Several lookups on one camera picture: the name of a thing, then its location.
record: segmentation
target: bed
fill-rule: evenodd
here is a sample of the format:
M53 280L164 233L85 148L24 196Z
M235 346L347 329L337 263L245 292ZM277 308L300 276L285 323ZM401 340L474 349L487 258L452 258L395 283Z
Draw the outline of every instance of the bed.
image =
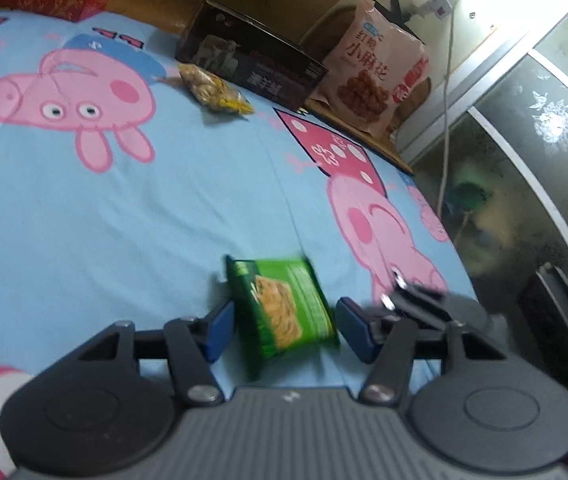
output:
M395 270L474 296L409 176L249 92L252 116L207 112L157 81L177 41L115 14L0 11L0 408L115 320L205 315L227 296L225 254L305 254L330 304L374 303ZM237 341L213 371L227 396L245 383ZM283 356L259 382L356 393L365 373L341 345ZM433 373L418 364L411 387ZM12 470L0 438L0 478Z

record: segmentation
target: blue gripper pad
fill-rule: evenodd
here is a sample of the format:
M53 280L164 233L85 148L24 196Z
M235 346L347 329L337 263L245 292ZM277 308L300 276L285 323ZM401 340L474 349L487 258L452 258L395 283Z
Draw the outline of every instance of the blue gripper pad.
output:
M373 341L362 308L350 298L340 298L335 306L335 323L360 361L366 364L374 362L380 346Z
M233 338L235 331L235 303L228 301L206 317L209 322L208 337L203 348L204 359L209 363L217 361Z

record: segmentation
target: peppa pig print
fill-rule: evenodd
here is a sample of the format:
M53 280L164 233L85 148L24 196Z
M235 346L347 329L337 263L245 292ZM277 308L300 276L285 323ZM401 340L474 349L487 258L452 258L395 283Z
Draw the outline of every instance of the peppa pig print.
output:
M446 291L442 275L415 248L408 225L386 198L382 179L365 150L323 126L275 111L313 161L302 165L295 159L293 164L293 156L288 154L294 170L300 173L306 166L316 166L328 176L327 195L337 226L357 262L371 274L373 300L379 301L384 292L393 290L395 273L407 282ZM435 239L441 238L440 224L428 216L428 212L435 215L425 202L421 212L429 232Z
M42 58L37 72L0 78L0 122L72 132L77 155L95 173L112 165L108 131L135 160L155 158L139 128L154 113L144 78L96 50L54 50Z
M438 242L449 241L450 238L448 237L446 229L444 229L442 222L439 221L435 212L430 208L420 190L415 186L407 186L407 188L409 194L419 206L419 218L430 235Z

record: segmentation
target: food package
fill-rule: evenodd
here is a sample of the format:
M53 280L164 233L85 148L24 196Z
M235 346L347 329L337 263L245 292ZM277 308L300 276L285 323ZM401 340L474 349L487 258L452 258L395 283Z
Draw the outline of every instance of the food package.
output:
M423 43L388 22L374 1L365 0L323 65L328 73L311 98L381 139L395 108L426 78L428 55Z
M227 256L226 275L238 329L254 369L288 349L337 341L326 300L307 260Z
M240 91L230 88L223 79L193 64L181 64L179 75L197 100L211 110L252 114L255 110Z

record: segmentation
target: pig face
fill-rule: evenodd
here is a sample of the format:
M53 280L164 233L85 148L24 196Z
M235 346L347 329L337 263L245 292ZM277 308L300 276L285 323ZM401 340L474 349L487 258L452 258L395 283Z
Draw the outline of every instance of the pig face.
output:
M150 162L155 152L139 124L155 113L144 79L128 66L92 50L63 48L40 61L37 73L0 78L0 122L75 133L75 148L96 173L110 168L104 131L123 152Z
M406 222L385 197L345 175L331 177L328 196L342 236L356 260L371 272L375 301L393 290L395 272L407 282L446 290L441 274L417 251Z

